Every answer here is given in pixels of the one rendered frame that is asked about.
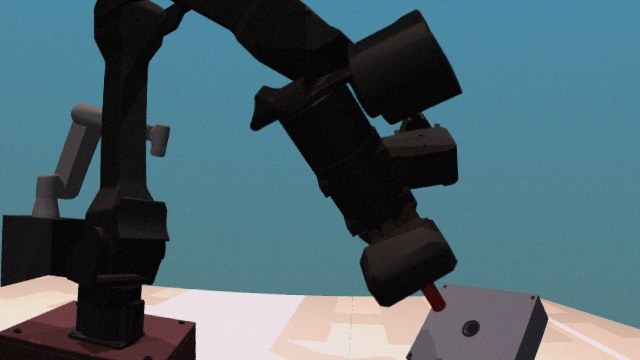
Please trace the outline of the red peg with white band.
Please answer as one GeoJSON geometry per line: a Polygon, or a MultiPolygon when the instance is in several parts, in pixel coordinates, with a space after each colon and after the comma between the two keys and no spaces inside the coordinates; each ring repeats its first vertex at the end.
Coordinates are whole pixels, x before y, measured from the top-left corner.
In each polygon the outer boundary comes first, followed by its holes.
{"type": "Polygon", "coordinates": [[[435,312],[444,310],[446,302],[444,301],[444,299],[442,299],[442,295],[437,290],[434,282],[422,288],[421,290],[423,292],[423,295],[428,300],[429,305],[431,305],[435,312]]]}

